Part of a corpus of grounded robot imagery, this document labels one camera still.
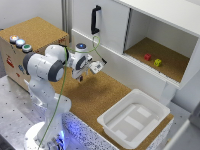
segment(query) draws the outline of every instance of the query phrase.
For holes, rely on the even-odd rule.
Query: red block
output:
[[[149,61],[151,59],[151,55],[150,54],[145,54],[144,55],[144,59]]]

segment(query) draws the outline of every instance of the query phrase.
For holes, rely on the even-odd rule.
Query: plastic container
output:
[[[126,149],[135,149],[170,113],[170,109],[134,89],[97,121],[105,133]]]

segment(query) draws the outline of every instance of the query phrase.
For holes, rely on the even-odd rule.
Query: black handle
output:
[[[92,24],[91,24],[91,31],[92,34],[98,33],[100,30],[96,28],[96,12],[101,10],[101,7],[96,5],[96,8],[92,10]]]

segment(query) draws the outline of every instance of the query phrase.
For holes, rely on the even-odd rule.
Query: brown work surface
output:
[[[185,57],[149,38],[143,39],[125,51],[125,53],[178,82],[181,82],[190,60],[188,57]],[[147,53],[151,54],[150,61],[144,59],[144,55]],[[162,65],[160,67],[154,65],[156,59],[162,60]]]
[[[52,83],[57,93],[61,91],[62,82],[63,78],[57,83]],[[96,75],[89,72],[89,75],[84,75],[84,80],[78,83],[78,81],[71,77],[71,69],[68,69],[63,95],[72,101],[71,112],[120,150],[123,150],[120,145],[104,133],[102,126],[97,122],[97,118],[129,92],[131,92],[131,89],[103,72],[99,72]],[[146,149],[172,119],[173,116],[171,114],[167,116],[145,141],[140,144],[137,150]]]
[[[40,17],[35,17],[0,31],[0,37],[7,42],[10,42],[9,38],[12,35],[17,35],[19,38],[25,39],[27,44],[31,44],[33,50],[38,50],[62,37],[68,36],[66,32]]]

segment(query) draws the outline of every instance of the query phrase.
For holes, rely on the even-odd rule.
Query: cardboard box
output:
[[[22,63],[26,54],[22,49],[16,48],[16,45],[10,44],[9,39],[12,35],[24,39],[26,44],[32,46],[34,52],[40,54],[44,54],[46,47],[51,44],[68,46],[69,35],[39,17],[0,31],[0,50],[6,73],[28,91],[24,79],[30,81],[30,76],[26,75]]]

